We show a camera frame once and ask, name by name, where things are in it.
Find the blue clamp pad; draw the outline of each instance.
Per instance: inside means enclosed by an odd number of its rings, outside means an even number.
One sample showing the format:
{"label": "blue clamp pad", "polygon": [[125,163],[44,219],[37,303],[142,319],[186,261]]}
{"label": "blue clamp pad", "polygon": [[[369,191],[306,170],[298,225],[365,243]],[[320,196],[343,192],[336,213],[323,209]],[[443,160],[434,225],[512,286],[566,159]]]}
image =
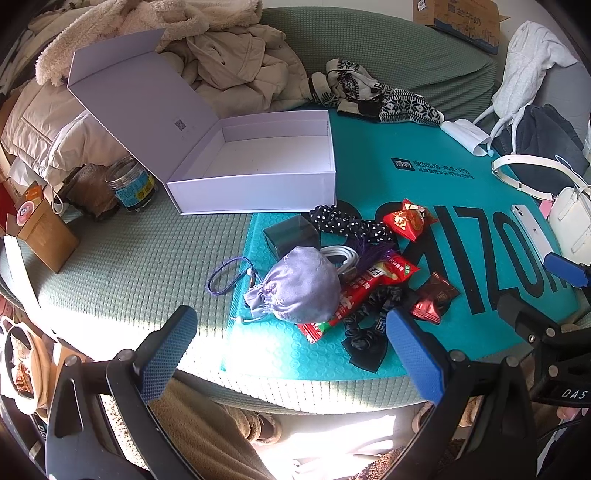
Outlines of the blue clamp pad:
{"label": "blue clamp pad", "polygon": [[565,257],[550,252],[544,258],[544,268],[558,278],[570,283],[573,287],[583,288],[589,286],[589,267],[577,265]]}
{"label": "blue clamp pad", "polygon": [[160,398],[197,333],[197,314],[181,305],[164,326],[150,333],[137,349],[139,394],[145,404]]}
{"label": "blue clamp pad", "polygon": [[402,309],[388,313],[386,335],[421,396],[438,404],[451,370],[443,345]]}

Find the lavender drawstring pouch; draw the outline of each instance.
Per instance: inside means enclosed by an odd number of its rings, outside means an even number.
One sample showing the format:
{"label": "lavender drawstring pouch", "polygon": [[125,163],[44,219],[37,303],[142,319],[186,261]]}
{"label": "lavender drawstring pouch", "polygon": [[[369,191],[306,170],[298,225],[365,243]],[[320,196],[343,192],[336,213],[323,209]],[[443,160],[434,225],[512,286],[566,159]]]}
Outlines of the lavender drawstring pouch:
{"label": "lavender drawstring pouch", "polygon": [[328,322],[339,305],[335,266],[313,247],[295,247],[244,294],[254,318],[273,314],[290,323]]}

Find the teal mat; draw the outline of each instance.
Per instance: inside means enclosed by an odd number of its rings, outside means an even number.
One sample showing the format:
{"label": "teal mat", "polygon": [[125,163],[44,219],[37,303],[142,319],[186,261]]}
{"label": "teal mat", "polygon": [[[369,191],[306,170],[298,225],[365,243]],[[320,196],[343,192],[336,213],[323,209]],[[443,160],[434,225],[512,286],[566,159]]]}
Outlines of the teal mat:
{"label": "teal mat", "polygon": [[[441,325],[420,322],[446,349],[461,349],[473,359],[502,351],[520,338],[496,314],[499,290],[520,296],[554,320],[577,308],[574,291],[547,274],[529,240],[516,225],[511,205],[529,207],[557,247],[535,202],[497,180],[488,157],[474,157],[437,128],[412,123],[372,124],[330,113],[337,166],[337,198],[363,218],[392,211],[405,197],[428,206],[439,223],[415,244],[401,242],[405,257],[421,270],[410,286],[417,288],[431,270],[439,271],[462,292]],[[261,276],[274,263],[262,229],[288,218],[288,213],[253,215],[244,255]],[[323,245],[344,238],[323,236]],[[242,303],[246,284],[236,288],[232,314],[248,316]],[[232,374],[292,380],[364,380],[404,375],[392,348],[377,374],[348,363],[340,342],[342,325],[314,345],[296,326],[270,319],[230,328],[222,369]]]}

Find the black polka dot scrunchie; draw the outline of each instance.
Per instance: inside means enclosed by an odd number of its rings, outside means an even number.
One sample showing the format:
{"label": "black polka dot scrunchie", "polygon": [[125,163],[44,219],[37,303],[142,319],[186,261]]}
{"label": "black polka dot scrunchie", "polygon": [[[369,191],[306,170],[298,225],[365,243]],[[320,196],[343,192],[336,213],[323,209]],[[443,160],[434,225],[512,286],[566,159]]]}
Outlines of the black polka dot scrunchie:
{"label": "black polka dot scrunchie", "polygon": [[396,234],[386,224],[355,218],[343,213],[336,205],[318,205],[310,211],[310,220],[321,232],[355,236],[367,244],[397,241]]}

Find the white hoodie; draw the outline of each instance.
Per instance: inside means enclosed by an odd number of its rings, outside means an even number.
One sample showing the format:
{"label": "white hoodie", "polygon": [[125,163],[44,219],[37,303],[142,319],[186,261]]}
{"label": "white hoodie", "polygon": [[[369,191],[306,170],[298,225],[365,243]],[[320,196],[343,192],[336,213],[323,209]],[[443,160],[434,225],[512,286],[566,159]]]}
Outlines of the white hoodie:
{"label": "white hoodie", "polygon": [[511,137],[515,153],[517,125],[523,117],[525,107],[533,103],[546,70],[555,64],[569,67],[577,62],[556,35],[545,26],[528,20],[517,29],[509,42],[503,83],[492,96],[492,105],[474,120],[474,124],[477,124],[492,112],[499,117],[488,142],[489,155],[492,155],[492,140],[507,124],[512,124]]}

